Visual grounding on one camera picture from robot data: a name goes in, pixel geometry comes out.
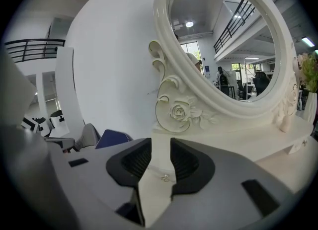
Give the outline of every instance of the black metal railing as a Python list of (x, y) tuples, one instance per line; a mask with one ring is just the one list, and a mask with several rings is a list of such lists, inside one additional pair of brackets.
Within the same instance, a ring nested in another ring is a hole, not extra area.
[(14, 62), (56, 58), (57, 48), (64, 46), (63, 39), (21, 39), (6, 42), (4, 45)]
[(225, 30), (220, 35), (219, 39), (214, 45), (215, 53), (217, 53), (226, 42), (237, 32), (237, 30), (245, 24), (255, 12), (255, 7), (248, 0), (241, 0), (236, 8), (231, 20), (227, 24)]

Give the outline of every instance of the carved rose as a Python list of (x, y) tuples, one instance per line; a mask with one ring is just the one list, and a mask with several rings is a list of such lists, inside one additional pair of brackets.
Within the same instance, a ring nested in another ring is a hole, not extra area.
[(173, 104), (170, 108), (170, 116), (177, 121), (188, 121), (191, 117), (190, 105), (185, 102)]
[(209, 122), (215, 123), (215, 113), (203, 112), (196, 108), (196, 102), (196, 97), (186, 97), (184, 101), (175, 101), (170, 108), (170, 117), (180, 122), (193, 121), (196, 124), (200, 123), (202, 129), (207, 128)]

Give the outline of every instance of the white wall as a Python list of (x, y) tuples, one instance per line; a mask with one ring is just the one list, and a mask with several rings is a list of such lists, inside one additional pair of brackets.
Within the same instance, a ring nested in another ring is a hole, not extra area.
[(16, 63), (16, 66), (25, 75), (34, 75), (55, 71), (56, 59), (40, 59)]
[(52, 17), (40, 16), (39, 14), (33, 13), (16, 15), (7, 27), (3, 41), (45, 38), (52, 21)]
[(149, 137), (159, 87), (159, 73), (148, 51), (157, 39), (154, 0), (114, 3), (89, 0), (67, 35), (66, 46), (74, 48), (80, 110), (100, 134), (112, 129), (134, 139)]
[(262, 65), (262, 71), (264, 72), (270, 72), (270, 66), (268, 63), (263, 63)]
[(49, 38), (66, 39), (72, 20), (54, 18)]

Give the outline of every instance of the window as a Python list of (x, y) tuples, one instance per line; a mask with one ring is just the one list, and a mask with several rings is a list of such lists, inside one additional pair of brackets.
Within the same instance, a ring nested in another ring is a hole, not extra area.
[(239, 70), (239, 64), (238, 63), (232, 63), (232, 70), (233, 71)]
[(203, 74), (203, 67), (202, 67), (202, 62), (201, 62), (201, 54), (200, 54), (200, 51), (199, 51), (198, 43), (197, 42), (193, 42), (193, 43), (182, 44), (181, 47), (184, 50), (184, 52), (192, 53), (197, 58), (197, 60), (200, 62), (201, 74)]
[(255, 70), (258, 71), (262, 71), (262, 67), (260, 64), (255, 64)]

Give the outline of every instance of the person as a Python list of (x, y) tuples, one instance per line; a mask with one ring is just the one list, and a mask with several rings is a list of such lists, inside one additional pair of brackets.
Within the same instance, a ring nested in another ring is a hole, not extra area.
[(223, 86), (223, 85), (228, 85), (229, 84), (228, 79), (223, 74), (222, 67), (218, 67), (217, 80), (219, 82), (219, 86)]
[(189, 57), (189, 59), (195, 65), (195, 67), (198, 69), (198, 71), (201, 72), (200, 62), (198, 61), (198, 59), (192, 53), (186, 53), (186, 55)]

